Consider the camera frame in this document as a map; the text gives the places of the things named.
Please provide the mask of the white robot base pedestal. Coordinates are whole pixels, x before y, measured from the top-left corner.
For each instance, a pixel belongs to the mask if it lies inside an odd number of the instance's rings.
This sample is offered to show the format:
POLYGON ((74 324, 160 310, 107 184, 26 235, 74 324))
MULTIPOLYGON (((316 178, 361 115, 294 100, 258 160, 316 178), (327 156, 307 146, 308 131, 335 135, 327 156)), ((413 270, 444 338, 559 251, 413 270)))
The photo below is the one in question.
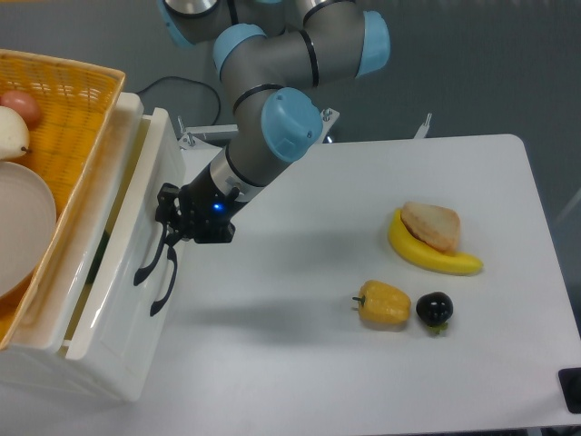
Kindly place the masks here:
MULTIPOLYGON (((331 144, 333 139, 330 130, 340 119, 340 112, 326 108, 320 113, 322 121, 322 131, 315 144, 331 144)), ((193 148, 207 148, 210 146, 224 147, 238 133, 236 124, 211 125, 201 127, 186 127, 181 116, 177 116, 177 123, 180 129, 178 145, 183 150, 193 148)))

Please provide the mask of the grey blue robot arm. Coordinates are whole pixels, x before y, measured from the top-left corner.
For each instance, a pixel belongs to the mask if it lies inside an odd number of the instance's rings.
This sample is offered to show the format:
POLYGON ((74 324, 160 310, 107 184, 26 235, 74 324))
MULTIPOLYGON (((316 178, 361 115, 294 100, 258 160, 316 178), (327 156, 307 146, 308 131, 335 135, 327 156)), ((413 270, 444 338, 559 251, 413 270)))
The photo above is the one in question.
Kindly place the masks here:
POLYGON ((307 91, 382 69, 390 36, 382 15, 353 1, 300 1, 290 31, 281 1, 161 1, 176 44, 212 41, 213 63, 238 132, 189 184, 164 185, 161 242, 227 243, 232 217, 322 135, 307 91))

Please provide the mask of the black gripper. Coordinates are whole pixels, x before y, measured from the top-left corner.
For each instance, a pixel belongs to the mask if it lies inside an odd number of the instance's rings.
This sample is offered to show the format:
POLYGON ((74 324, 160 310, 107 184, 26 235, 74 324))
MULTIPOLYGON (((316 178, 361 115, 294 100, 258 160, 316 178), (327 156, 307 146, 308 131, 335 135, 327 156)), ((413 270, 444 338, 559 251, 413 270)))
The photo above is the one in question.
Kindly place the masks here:
POLYGON ((230 243, 235 234, 232 217, 245 205, 240 202, 241 190, 230 187, 223 193, 214 183, 209 170, 203 170, 189 184, 179 188, 164 183, 157 193, 155 221, 173 227, 179 217, 180 230, 167 233, 164 243, 174 247, 181 239, 196 243, 230 243))

